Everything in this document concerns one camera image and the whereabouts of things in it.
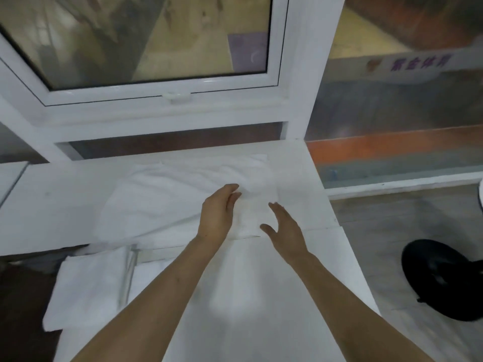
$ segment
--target yellow floor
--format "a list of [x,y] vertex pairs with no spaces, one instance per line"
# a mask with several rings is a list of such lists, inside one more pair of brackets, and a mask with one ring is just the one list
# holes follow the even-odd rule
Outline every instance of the yellow floor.
[[227,35],[267,32],[270,0],[166,0],[133,81],[232,73]]
[[329,58],[349,58],[410,52],[396,38],[379,29],[354,11],[342,9]]

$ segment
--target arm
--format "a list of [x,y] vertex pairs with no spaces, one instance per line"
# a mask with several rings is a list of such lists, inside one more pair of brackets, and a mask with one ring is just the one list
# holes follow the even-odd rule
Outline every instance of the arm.
[[77,354],[73,362],[160,362],[211,258],[230,230],[241,193],[227,184],[203,203],[198,234],[183,252]]
[[278,232],[266,224],[260,228],[305,284],[348,362],[433,361],[365,305],[307,250],[302,231],[285,208],[278,203],[269,206],[277,217]]

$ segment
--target forearm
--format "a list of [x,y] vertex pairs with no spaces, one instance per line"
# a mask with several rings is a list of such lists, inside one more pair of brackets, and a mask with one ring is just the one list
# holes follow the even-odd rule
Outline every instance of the forearm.
[[216,249],[198,238],[74,358],[156,361],[164,356],[184,309]]
[[413,342],[372,311],[313,254],[290,262],[348,362],[430,362]]

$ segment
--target hand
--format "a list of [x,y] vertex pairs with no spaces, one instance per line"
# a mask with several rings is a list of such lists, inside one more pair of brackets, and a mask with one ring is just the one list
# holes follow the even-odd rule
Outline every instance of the hand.
[[233,207],[241,193],[238,184],[227,184],[205,199],[199,220],[197,238],[214,246],[215,251],[225,241],[233,222]]
[[309,254],[302,230],[285,208],[278,203],[269,203],[269,207],[277,218],[278,232],[265,223],[260,225],[260,229],[269,236],[281,257],[290,264],[293,260]]

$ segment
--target person's left hand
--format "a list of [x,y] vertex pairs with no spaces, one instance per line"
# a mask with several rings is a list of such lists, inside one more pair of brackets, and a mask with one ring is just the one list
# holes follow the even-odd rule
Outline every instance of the person's left hand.
[[205,199],[199,220],[197,238],[218,250],[225,241],[233,222],[233,207],[241,193],[235,192],[238,184],[226,184]]

